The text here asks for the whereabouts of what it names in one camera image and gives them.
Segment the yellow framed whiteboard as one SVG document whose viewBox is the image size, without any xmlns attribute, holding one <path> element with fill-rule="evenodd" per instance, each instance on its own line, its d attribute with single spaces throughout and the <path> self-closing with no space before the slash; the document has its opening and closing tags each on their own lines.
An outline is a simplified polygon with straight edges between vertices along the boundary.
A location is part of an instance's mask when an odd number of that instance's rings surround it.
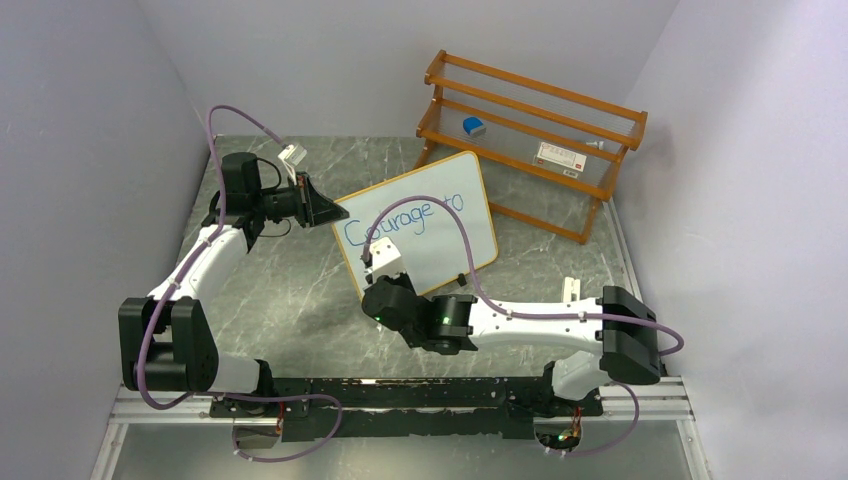
<svg viewBox="0 0 848 480">
<path fill-rule="evenodd" d="M 498 257 L 498 245 L 477 155 L 463 151 L 342 197 L 349 217 L 333 224 L 358 296 L 366 288 L 361 256 L 368 235 L 388 237 L 402 254 L 416 291 L 429 293 L 469 272 L 458 216 L 474 266 Z"/>
</svg>

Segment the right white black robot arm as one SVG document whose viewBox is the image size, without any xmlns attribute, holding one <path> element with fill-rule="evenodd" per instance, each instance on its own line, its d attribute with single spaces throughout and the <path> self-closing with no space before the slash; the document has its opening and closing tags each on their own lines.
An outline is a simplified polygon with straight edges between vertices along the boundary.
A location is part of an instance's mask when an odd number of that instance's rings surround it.
<svg viewBox="0 0 848 480">
<path fill-rule="evenodd" d="M 572 349 L 554 361 L 539 391 L 550 413 L 565 413 L 610 382 L 653 385 L 662 375 L 656 319 L 627 290 L 560 303 L 484 301 L 475 295 L 418 295 L 406 275 L 382 276 L 362 298 L 363 312 L 401 335 L 410 348 L 440 355 L 496 346 Z"/>
</svg>

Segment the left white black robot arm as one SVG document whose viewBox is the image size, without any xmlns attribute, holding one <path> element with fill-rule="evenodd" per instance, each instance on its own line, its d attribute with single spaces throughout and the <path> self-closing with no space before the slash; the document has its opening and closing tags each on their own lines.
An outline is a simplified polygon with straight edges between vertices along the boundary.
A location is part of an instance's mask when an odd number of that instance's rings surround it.
<svg viewBox="0 0 848 480">
<path fill-rule="evenodd" d="M 263 186 L 261 158 L 248 152 L 220 163 L 217 192 L 199 236 L 175 270 L 149 294 L 119 308 L 125 385 L 135 391 L 232 393 L 249 414 L 273 409 L 277 388 L 262 360 L 219 352 L 204 306 L 255 245 L 268 222 L 295 220 L 310 228 L 346 219 L 346 209 L 321 194 L 297 170 L 306 151 L 287 145 L 273 166 L 275 187 Z"/>
</svg>

